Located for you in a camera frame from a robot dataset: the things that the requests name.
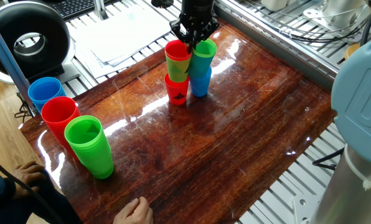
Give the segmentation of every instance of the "red cup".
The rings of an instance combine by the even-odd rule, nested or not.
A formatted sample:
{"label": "red cup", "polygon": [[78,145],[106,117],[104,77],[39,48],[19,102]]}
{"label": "red cup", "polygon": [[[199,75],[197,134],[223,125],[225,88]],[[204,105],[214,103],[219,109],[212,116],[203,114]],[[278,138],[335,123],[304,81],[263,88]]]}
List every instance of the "red cup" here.
{"label": "red cup", "polygon": [[49,100],[42,108],[42,118],[54,134],[58,142],[69,152],[69,154],[78,159],[71,146],[64,136],[65,128],[68,123],[79,117],[80,112],[75,101],[66,96],[59,96]]}
{"label": "red cup", "polygon": [[168,58],[176,62],[187,60],[191,57],[191,53],[188,53],[188,48],[185,43],[180,40],[173,40],[166,44],[165,53]]}
{"label": "red cup", "polygon": [[169,78],[169,74],[165,75],[166,90],[170,103],[181,105],[186,102],[189,81],[190,77],[187,77],[184,82],[177,83]]}

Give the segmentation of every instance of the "finger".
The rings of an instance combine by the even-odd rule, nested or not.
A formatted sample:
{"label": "finger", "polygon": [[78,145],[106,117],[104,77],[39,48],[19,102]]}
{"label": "finger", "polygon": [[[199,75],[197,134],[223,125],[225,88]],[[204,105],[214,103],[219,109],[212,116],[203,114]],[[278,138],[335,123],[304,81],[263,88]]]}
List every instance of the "finger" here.
{"label": "finger", "polygon": [[25,171],[29,174],[33,174],[35,172],[38,172],[38,171],[42,171],[44,170],[44,166],[41,166],[41,165],[33,165],[33,166],[30,166],[28,169],[26,169]]}
{"label": "finger", "polygon": [[140,197],[139,200],[140,204],[138,205],[132,216],[144,218],[148,213],[149,204],[147,202],[147,199],[144,197]]}
{"label": "finger", "polygon": [[153,209],[149,208],[148,213],[146,215],[146,220],[148,224],[154,223],[153,215],[154,215]]}
{"label": "finger", "polygon": [[36,173],[33,173],[33,174],[29,174],[27,176],[27,179],[26,179],[27,183],[25,183],[25,184],[30,184],[34,180],[41,180],[41,179],[46,179],[46,176],[44,174],[42,174],[41,172],[36,172]]}
{"label": "finger", "polygon": [[30,166],[36,164],[36,161],[30,161],[26,163],[25,165],[22,165],[21,169],[28,169]]}
{"label": "finger", "polygon": [[31,187],[31,189],[34,191],[34,192],[38,192],[40,187]]}
{"label": "finger", "polygon": [[119,217],[121,218],[126,218],[128,216],[130,216],[131,214],[133,214],[134,212],[134,209],[137,208],[137,206],[139,205],[139,200],[138,198],[132,200],[129,204],[127,204],[118,214]]}

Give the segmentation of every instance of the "white paper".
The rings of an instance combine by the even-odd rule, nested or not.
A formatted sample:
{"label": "white paper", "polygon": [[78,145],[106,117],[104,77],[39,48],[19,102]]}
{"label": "white paper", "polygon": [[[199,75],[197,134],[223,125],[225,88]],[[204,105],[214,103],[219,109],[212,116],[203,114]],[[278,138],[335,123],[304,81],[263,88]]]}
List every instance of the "white paper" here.
{"label": "white paper", "polygon": [[111,66],[107,63],[101,62],[91,50],[77,44],[76,57],[82,64],[87,66],[87,70],[94,76],[94,78],[102,77],[103,75],[127,68],[135,64],[132,58],[128,58],[117,66]]}
{"label": "white paper", "polygon": [[134,7],[124,15],[77,29],[75,36],[102,62],[118,65],[169,31],[168,21],[158,13]]}

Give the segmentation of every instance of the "keyboard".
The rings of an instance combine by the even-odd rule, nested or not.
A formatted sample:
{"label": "keyboard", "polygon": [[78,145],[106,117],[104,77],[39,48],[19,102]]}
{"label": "keyboard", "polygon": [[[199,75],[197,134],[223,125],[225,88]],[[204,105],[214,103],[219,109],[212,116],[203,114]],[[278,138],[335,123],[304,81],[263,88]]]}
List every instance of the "keyboard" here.
{"label": "keyboard", "polygon": [[[115,0],[104,1],[105,4],[115,2]],[[56,10],[60,16],[68,21],[94,10],[93,0],[64,0],[60,3],[53,3],[50,6]]]}

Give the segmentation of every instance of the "green cup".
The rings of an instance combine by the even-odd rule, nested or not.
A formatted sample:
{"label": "green cup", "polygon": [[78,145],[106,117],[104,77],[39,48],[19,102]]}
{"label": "green cup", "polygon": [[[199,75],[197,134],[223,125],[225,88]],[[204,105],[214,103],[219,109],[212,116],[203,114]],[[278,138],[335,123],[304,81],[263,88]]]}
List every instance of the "green cup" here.
{"label": "green cup", "polygon": [[177,83],[184,82],[191,61],[191,54],[185,43],[179,40],[170,41],[165,47],[165,54],[169,78]]}
{"label": "green cup", "polygon": [[68,123],[64,134],[79,161],[94,177],[105,179],[112,174],[111,147],[97,118],[79,116]]}
{"label": "green cup", "polygon": [[216,51],[217,46],[210,39],[201,41],[197,48],[192,50],[189,69],[190,79],[199,80],[206,76]]}

